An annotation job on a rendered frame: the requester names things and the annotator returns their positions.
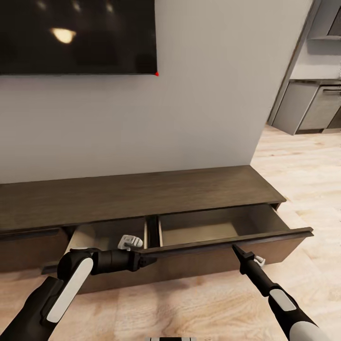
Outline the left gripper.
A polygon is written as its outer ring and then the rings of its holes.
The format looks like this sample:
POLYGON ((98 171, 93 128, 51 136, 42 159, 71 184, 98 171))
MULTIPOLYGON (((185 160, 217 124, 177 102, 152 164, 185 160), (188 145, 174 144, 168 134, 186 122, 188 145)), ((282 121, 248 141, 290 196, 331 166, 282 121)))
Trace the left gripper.
POLYGON ((127 250, 108 250, 111 253, 111 266, 107 273, 129 270, 135 272, 157 261, 157 257, 142 257, 139 252, 127 250))

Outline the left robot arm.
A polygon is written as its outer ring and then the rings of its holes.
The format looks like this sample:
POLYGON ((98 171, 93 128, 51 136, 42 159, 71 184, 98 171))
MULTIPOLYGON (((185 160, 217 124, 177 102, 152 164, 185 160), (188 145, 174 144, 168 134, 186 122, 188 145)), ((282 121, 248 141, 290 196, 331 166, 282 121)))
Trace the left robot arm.
POLYGON ((48 276, 29 295, 24 307, 0 335, 0 341, 48 341, 89 274, 135 272, 157 261, 157 257, 142 257, 130 250, 129 246, 142 244, 139 237, 124 235, 118 250, 70 249, 58 264, 57 278, 48 276))

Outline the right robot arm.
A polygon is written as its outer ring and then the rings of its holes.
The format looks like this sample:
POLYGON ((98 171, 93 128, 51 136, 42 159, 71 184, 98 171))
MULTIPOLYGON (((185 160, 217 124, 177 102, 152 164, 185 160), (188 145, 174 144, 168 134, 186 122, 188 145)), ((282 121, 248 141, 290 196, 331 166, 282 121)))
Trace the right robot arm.
POLYGON ((240 259, 240 273, 246 274, 264 297, 268 298, 271 310, 288 341, 332 341, 298 307, 278 284, 273 283, 263 271, 265 259, 252 251, 246 253, 236 244, 233 249, 240 259))

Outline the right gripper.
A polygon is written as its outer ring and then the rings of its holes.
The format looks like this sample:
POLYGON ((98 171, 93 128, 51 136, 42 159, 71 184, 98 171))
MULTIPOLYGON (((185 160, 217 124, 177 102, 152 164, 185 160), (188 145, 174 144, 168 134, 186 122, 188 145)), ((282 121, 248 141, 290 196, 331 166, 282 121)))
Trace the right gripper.
POLYGON ((240 249, 236 244, 233 244, 233 249, 240 259, 240 273, 246 274, 250 280, 255 284, 255 281, 266 273, 259 267, 259 265, 253 260, 254 253, 252 251, 246 253, 240 249))

